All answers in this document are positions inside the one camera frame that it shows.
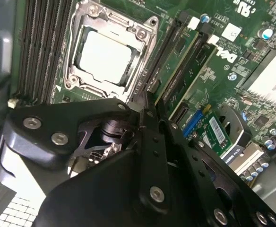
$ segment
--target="mounting hole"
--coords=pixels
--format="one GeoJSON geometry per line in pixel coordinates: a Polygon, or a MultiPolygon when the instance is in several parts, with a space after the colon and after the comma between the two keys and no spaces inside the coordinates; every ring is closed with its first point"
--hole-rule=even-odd
{"type": "Polygon", "coordinates": [[[155,157],[159,157],[158,151],[154,151],[153,153],[154,153],[155,157]]]}
{"type": "Polygon", "coordinates": [[[198,158],[196,156],[191,156],[195,161],[198,161],[198,158]]]}
{"type": "Polygon", "coordinates": [[[200,176],[205,177],[205,174],[201,170],[199,170],[199,174],[200,176]]]}
{"type": "Polygon", "coordinates": [[[151,20],[151,25],[154,26],[154,25],[156,25],[156,24],[157,24],[157,21],[156,21],[155,19],[152,19],[152,20],[151,20]]]}

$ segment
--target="aluminum heatsink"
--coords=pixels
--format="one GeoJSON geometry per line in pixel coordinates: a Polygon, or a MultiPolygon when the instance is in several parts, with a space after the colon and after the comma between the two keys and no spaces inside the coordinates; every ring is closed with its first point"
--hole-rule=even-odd
{"type": "Polygon", "coordinates": [[[243,87],[276,106],[276,50],[269,52],[243,87]]]}

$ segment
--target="screw head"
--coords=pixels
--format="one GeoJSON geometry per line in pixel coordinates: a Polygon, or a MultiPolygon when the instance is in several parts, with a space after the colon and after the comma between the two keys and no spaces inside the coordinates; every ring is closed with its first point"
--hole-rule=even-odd
{"type": "Polygon", "coordinates": [[[156,186],[153,186],[153,187],[151,187],[149,192],[150,192],[151,198],[154,201],[156,201],[156,202],[163,202],[164,201],[164,193],[160,188],[158,188],[156,186]]]}
{"type": "Polygon", "coordinates": [[[227,217],[225,216],[223,211],[217,208],[214,210],[214,215],[218,222],[220,222],[224,226],[227,225],[227,217]]]}
{"type": "Polygon", "coordinates": [[[259,219],[259,221],[260,221],[263,225],[267,225],[267,220],[266,220],[266,218],[264,217],[263,214],[261,214],[260,212],[257,212],[256,215],[257,215],[257,218],[259,219]]]}
{"type": "Polygon", "coordinates": [[[137,32],[137,36],[139,39],[145,39],[147,36],[147,32],[144,29],[139,29],[137,32]]]}
{"type": "Polygon", "coordinates": [[[202,143],[201,141],[198,142],[198,145],[202,148],[205,146],[204,143],[202,143]]]}
{"type": "Polygon", "coordinates": [[[174,129],[177,129],[177,128],[178,128],[178,126],[177,126],[175,123],[172,123],[171,125],[172,125],[172,127],[173,127],[174,129]]]}
{"type": "Polygon", "coordinates": [[[51,139],[54,144],[59,146],[66,145],[69,141],[68,137],[61,132],[54,133],[51,139]]]}
{"type": "Polygon", "coordinates": [[[273,136],[276,136],[276,129],[269,130],[269,133],[273,136]]]}
{"type": "Polygon", "coordinates": [[[230,74],[228,74],[227,78],[230,80],[230,81],[234,81],[237,79],[237,74],[234,73],[234,72],[231,72],[230,74]]]}
{"type": "Polygon", "coordinates": [[[98,13],[98,6],[97,5],[91,5],[88,9],[88,13],[91,15],[91,16],[96,16],[97,13],[98,13]]]}
{"type": "Polygon", "coordinates": [[[118,104],[118,107],[119,107],[120,109],[122,109],[122,110],[126,110],[126,107],[125,107],[124,105],[122,105],[122,104],[118,104]]]}
{"type": "Polygon", "coordinates": [[[276,225],[276,218],[272,214],[268,214],[268,217],[276,225]]]}
{"type": "Polygon", "coordinates": [[[150,111],[147,111],[147,115],[149,115],[150,117],[154,117],[153,113],[150,111]]]}
{"type": "Polygon", "coordinates": [[[42,122],[34,117],[28,117],[24,119],[23,124],[28,129],[39,129],[42,125],[42,122]]]}

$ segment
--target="ram slot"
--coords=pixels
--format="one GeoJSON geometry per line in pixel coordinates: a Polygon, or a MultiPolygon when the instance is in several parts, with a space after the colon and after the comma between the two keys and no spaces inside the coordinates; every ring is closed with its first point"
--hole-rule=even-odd
{"type": "Polygon", "coordinates": [[[59,59],[61,57],[63,42],[66,38],[68,25],[70,23],[72,6],[73,6],[73,1],[68,0],[65,3],[65,8],[63,10],[63,13],[61,14],[61,23],[60,23],[60,27],[58,28],[59,37],[58,37],[58,41],[56,42],[56,46],[54,47],[55,51],[54,51],[54,55],[53,55],[54,56],[53,66],[51,68],[49,81],[46,85],[47,87],[44,90],[45,95],[43,96],[43,98],[41,100],[42,103],[47,103],[47,104],[50,103],[51,94],[52,94],[53,88],[55,88],[55,78],[56,78],[59,68],[60,68],[59,59]]]}
{"type": "Polygon", "coordinates": [[[29,46],[31,43],[31,33],[33,31],[33,20],[34,20],[34,12],[35,12],[35,4],[37,2],[35,0],[29,0],[26,4],[26,23],[24,29],[22,31],[22,45],[21,45],[21,53],[20,53],[20,63],[19,63],[19,77],[18,77],[18,85],[17,85],[17,94],[25,93],[25,84],[26,84],[26,67],[28,63],[28,55],[29,46]]]}

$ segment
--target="label sticker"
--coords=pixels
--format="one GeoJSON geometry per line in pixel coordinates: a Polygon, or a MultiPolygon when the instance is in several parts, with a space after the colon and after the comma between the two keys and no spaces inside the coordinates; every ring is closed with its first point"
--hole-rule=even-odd
{"type": "Polygon", "coordinates": [[[210,148],[212,148],[212,145],[210,144],[209,139],[208,139],[208,137],[207,137],[206,134],[205,134],[204,137],[203,137],[203,141],[204,141],[210,148]]]}
{"type": "Polygon", "coordinates": [[[218,122],[216,121],[215,117],[212,117],[209,120],[209,124],[212,127],[214,134],[216,135],[219,144],[223,143],[223,141],[226,139],[222,130],[220,129],[220,126],[218,124],[218,122]]]}
{"type": "Polygon", "coordinates": [[[221,36],[233,42],[241,31],[241,28],[233,25],[232,23],[228,23],[221,36]]]}

